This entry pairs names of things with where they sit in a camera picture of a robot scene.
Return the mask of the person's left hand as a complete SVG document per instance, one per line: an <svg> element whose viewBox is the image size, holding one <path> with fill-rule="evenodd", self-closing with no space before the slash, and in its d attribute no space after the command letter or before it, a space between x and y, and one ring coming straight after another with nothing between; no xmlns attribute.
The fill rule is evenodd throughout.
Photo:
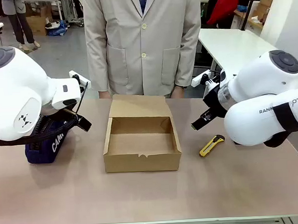
<svg viewBox="0 0 298 224"><path fill-rule="evenodd" d="M177 98L184 98L185 95L185 88L181 86L176 86L171 94L172 99L177 99Z"/></svg>

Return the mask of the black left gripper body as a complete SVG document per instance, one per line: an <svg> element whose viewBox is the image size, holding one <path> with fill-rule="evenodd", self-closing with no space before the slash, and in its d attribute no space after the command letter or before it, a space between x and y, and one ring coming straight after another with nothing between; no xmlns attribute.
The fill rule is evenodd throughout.
<svg viewBox="0 0 298 224"><path fill-rule="evenodd" d="M71 114L76 117L76 126L78 126L80 129L84 130L85 132L88 132L89 129L92 126L92 123L88 121L85 117L77 114L76 112L69 110L67 108L63 109L66 113Z"/></svg>

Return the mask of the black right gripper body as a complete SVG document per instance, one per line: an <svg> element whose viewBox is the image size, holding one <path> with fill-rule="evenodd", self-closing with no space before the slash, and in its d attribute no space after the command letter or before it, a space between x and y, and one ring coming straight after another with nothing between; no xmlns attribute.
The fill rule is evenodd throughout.
<svg viewBox="0 0 298 224"><path fill-rule="evenodd" d="M223 108L219 99L220 85L216 85L215 88L209 90L208 94L203 98L204 103L209 107L207 111L204 112L204 118L215 119L216 117L225 118L227 110Z"/></svg>

